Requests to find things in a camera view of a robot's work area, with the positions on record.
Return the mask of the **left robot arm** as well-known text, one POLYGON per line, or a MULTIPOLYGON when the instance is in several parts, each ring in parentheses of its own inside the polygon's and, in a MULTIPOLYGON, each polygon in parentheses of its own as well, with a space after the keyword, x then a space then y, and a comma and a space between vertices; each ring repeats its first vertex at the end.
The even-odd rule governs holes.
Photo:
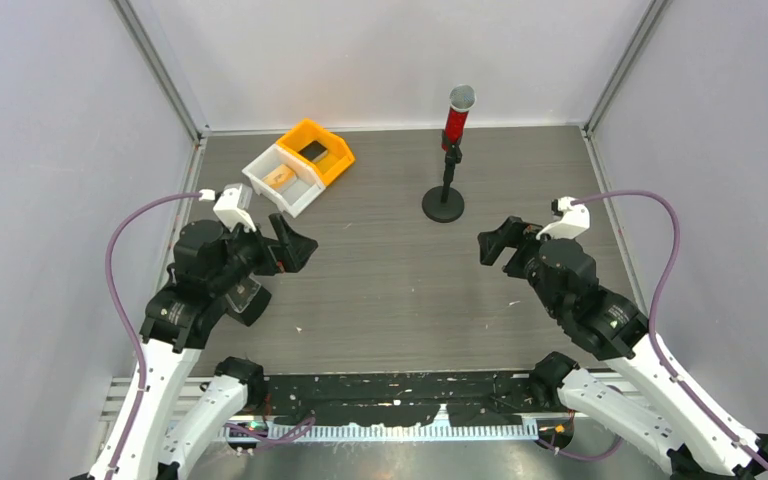
POLYGON ((278 213, 276 236, 218 220, 186 225, 167 267, 169 279, 145 308, 137 365, 119 415, 86 479, 185 479, 220 429, 238 412, 264 405, 261 365, 237 357, 220 362, 206 391, 178 422, 172 414, 211 331, 225 316, 250 326, 270 292, 259 276, 301 271, 318 248, 278 213))

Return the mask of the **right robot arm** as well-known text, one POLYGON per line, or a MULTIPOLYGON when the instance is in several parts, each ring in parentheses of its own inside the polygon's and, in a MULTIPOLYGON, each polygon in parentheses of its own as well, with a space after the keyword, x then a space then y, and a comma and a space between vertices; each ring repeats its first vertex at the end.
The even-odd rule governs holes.
POLYGON ((673 479, 755 479, 768 471, 768 434, 745 427, 709 395, 690 396, 690 375, 652 335, 628 298, 601 285, 595 260, 574 239, 552 239, 509 217, 478 236, 479 261, 524 279, 547 314, 582 350, 604 362, 649 401, 644 408, 607 387, 575 361, 552 352, 533 371, 531 397, 544 410, 582 412, 634 445, 673 479))

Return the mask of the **black card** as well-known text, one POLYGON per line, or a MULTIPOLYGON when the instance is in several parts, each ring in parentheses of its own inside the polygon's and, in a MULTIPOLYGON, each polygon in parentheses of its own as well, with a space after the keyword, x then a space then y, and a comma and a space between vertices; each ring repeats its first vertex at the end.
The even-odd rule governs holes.
POLYGON ((311 163, 318 163, 328 155, 328 149, 319 141, 312 141, 298 151, 299 155, 311 163))

